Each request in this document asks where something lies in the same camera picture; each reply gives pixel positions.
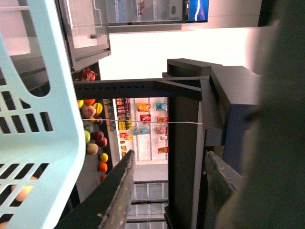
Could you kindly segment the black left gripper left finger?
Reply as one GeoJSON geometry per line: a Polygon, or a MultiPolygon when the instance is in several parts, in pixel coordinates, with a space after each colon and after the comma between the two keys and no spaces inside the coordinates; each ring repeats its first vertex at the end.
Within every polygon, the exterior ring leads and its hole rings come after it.
{"type": "Polygon", "coordinates": [[[135,151],[129,150],[107,177],[57,229],[123,229],[134,185],[135,151]]]}

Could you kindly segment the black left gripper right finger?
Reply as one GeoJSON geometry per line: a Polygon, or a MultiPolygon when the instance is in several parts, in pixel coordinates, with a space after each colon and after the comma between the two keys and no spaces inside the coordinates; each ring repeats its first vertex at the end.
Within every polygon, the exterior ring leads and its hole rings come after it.
{"type": "Polygon", "coordinates": [[[240,187],[242,176],[212,151],[205,151],[199,203],[197,228],[213,229],[216,217],[231,195],[240,187]]]}

